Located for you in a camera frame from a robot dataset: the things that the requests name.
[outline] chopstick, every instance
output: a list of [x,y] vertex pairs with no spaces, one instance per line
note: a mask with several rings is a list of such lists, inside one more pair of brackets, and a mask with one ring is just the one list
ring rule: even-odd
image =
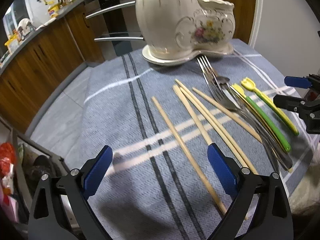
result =
[[203,127],[203,125],[200,122],[198,116],[196,115],[195,111],[193,111],[191,105],[189,104],[189,102],[186,99],[186,97],[184,96],[184,94],[181,92],[180,88],[177,85],[174,85],[172,88],[173,88],[174,92],[177,94],[177,96],[179,97],[179,99],[181,100],[181,102],[183,103],[183,105],[186,107],[186,109],[189,112],[189,114],[191,115],[191,118],[193,119],[193,121],[195,122],[196,126],[200,130],[200,133],[202,134],[202,136],[203,136],[204,140],[206,141],[206,143],[208,145],[212,144],[213,141],[211,140],[208,132]]
[[205,176],[205,174],[202,172],[200,166],[198,165],[198,163],[196,162],[196,160],[194,159],[194,157],[192,156],[192,154],[190,153],[189,149],[187,148],[186,144],[184,143],[184,141],[182,140],[181,136],[178,134],[177,130],[175,129],[174,125],[172,124],[172,122],[170,121],[170,119],[168,118],[167,114],[164,112],[164,110],[162,109],[161,105],[159,104],[158,100],[155,97],[151,98],[153,103],[155,104],[155,106],[157,107],[158,111],[160,112],[161,116],[163,117],[164,121],[166,122],[166,124],[168,125],[170,131],[172,132],[172,134],[174,135],[174,137],[176,138],[176,140],[178,141],[180,147],[182,148],[184,154],[186,155],[186,157],[188,158],[188,160],[190,161],[191,165],[193,166],[193,168],[195,169],[196,173],[198,174],[198,176],[200,177],[202,183],[204,184],[204,186],[206,187],[206,189],[208,190],[209,194],[211,195],[213,201],[216,203],[216,205],[219,207],[219,209],[221,210],[222,214],[226,214],[227,209],[224,206],[224,204],[222,203],[221,199],[219,198],[218,194],[215,192],[215,190],[213,189],[212,185],[210,184],[210,182],[208,181],[207,177]]
[[251,161],[236,143],[236,141],[231,137],[228,131],[219,123],[219,121],[210,113],[210,111],[200,102],[198,98],[191,91],[185,87],[179,80],[175,81],[181,86],[180,90],[189,99],[189,101],[198,109],[198,111],[204,116],[204,118],[209,122],[209,124],[216,130],[220,135],[222,140],[230,148],[234,156],[237,158],[239,163],[243,167],[249,168],[254,174],[258,174],[255,167],[252,165]]
[[229,116],[233,121],[235,121],[237,124],[242,126],[248,133],[250,133],[253,137],[255,137],[260,143],[262,143],[262,140],[258,133],[251,128],[249,125],[247,125],[245,122],[243,122],[239,117],[237,117],[234,113],[230,112],[228,109],[220,105],[217,101],[215,101],[213,98],[209,97],[205,93],[201,92],[200,90],[196,88],[192,88],[194,92],[196,92],[198,95],[200,95],[202,98],[207,100],[209,103],[213,104],[216,108],[218,108],[221,112],[223,112],[225,115]]

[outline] green plastic utensil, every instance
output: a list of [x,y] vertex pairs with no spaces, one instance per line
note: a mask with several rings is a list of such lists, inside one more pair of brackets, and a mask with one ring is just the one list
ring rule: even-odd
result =
[[272,122],[269,116],[267,116],[267,114],[250,97],[246,96],[242,87],[240,87],[238,84],[233,84],[232,87],[235,90],[237,90],[244,97],[244,99],[250,104],[250,106],[252,106],[261,115],[261,117],[266,121],[266,123],[271,128],[271,130],[275,133],[275,135],[279,139],[280,143],[282,144],[286,152],[290,152],[291,151],[290,144],[288,143],[284,135],[280,132],[278,127],[276,127],[274,122]]
[[280,118],[281,120],[292,130],[294,135],[299,135],[298,129],[295,127],[293,122],[287,117],[287,115],[272,102],[272,100],[259,89],[257,89],[256,84],[250,78],[246,77],[241,81],[247,90],[254,92],[258,97],[260,97]]

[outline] screw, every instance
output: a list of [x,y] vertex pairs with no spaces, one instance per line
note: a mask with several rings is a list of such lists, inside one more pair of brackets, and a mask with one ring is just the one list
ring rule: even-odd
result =
[[76,176],[78,173],[79,173],[79,170],[78,170],[78,169],[73,169],[73,170],[70,172],[70,174],[71,174],[72,176]]
[[42,177],[41,177],[41,179],[42,179],[42,180],[46,180],[48,177],[49,177],[48,174],[43,174]]
[[279,174],[274,172],[274,173],[272,173],[272,177],[274,177],[275,179],[279,179]]
[[250,170],[248,168],[246,168],[246,167],[242,168],[241,171],[242,171],[243,174],[249,174],[250,173]]

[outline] countertop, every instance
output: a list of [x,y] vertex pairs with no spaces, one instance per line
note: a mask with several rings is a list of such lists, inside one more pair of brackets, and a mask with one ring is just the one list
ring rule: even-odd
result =
[[[73,3],[71,3],[66,9],[57,17],[57,20],[63,18],[68,12],[73,10],[75,7],[77,7],[79,4],[83,3],[85,0],[75,0]],[[1,66],[0,69],[0,75],[4,72],[6,67],[10,64],[12,59],[30,42],[34,37],[36,37],[39,33],[41,33],[45,28],[48,28],[50,24],[44,28],[40,28],[39,30],[36,30],[34,32],[31,32],[27,38],[20,44],[20,46],[11,54],[9,55],[8,59],[6,59],[5,63]]]

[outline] tablecloth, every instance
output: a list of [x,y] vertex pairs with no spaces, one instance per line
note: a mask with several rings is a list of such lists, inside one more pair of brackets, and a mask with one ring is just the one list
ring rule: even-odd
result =
[[[209,58],[220,75],[229,77],[231,83],[249,77],[271,98],[276,93],[299,96],[295,89],[285,86],[284,76],[262,55],[240,40],[231,43],[233,54]],[[145,61],[141,50],[137,50],[91,71],[81,147],[78,156],[68,159],[68,166],[80,168],[104,145],[113,149],[113,164],[96,195],[88,200],[113,239],[206,239],[221,220],[211,196],[153,105],[152,96],[162,105],[225,206],[232,202],[207,160],[206,142],[172,90],[175,78],[189,89],[196,87],[210,95],[196,60],[159,68]],[[294,136],[256,95],[248,91],[246,94],[291,143],[293,172],[280,168],[289,196],[306,172],[319,136],[307,134],[298,115],[285,111],[300,132]],[[273,170],[263,146],[210,103],[200,100],[239,144],[258,173],[269,175]],[[200,114],[199,117],[222,152],[234,158],[219,135]],[[256,200],[249,209],[251,217]],[[239,234],[246,231],[249,223],[250,219],[244,221]]]

